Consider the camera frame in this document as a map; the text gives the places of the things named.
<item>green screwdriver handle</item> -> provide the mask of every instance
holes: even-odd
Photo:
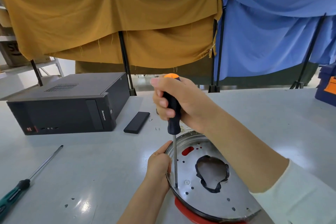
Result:
[[[0,200],[0,221],[5,218],[5,216],[11,209],[11,206],[19,199],[22,192],[29,188],[29,186],[29,179],[19,181],[17,186],[10,192],[8,192],[7,195]]]

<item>hole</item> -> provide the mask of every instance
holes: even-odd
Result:
[[[182,152],[183,156],[187,156],[189,153],[191,153],[194,150],[194,147],[189,146],[188,148],[184,149]]]
[[[230,176],[229,166],[219,158],[204,155],[200,157],[195,165],[197,177],[201,184],[211,193],[221,191],[221,182],[227,181]]]

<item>metal plate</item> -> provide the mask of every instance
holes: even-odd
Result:
[[[178,188],[174,185],[174,165],[167,178],[170,188],[184,206],[201,217],[216,222],[248,221],[261,210],[246,185],[208,138],[191,131],[179,136],[176,144]],[[182,151],[189,146],[194,147],[194,150],[183,156]],[[168,147],[166,154],[174,161],[173,144]],[[229,165],[230,176],[227,181],[221,182],[222,188],[218,193],[205,189],[201,179],[196,176],[195,164],[204,155],[219,158]]]

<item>blue cloth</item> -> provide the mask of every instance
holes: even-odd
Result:
[[[273,73],[302,63],[318,20],[327,13],[310,62],[336,60],[336,0],[223,0],[220,80]],[[221,19],[216,51],[219,52]],[[217,54],[214,76],[217,75]]]

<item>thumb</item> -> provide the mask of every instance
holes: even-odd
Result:
[[[178,101],[183,100],[184,96],[187,95],[187,86],[174,78],[152,78],[150,80],[151,85],[161,91],[166,91]]]

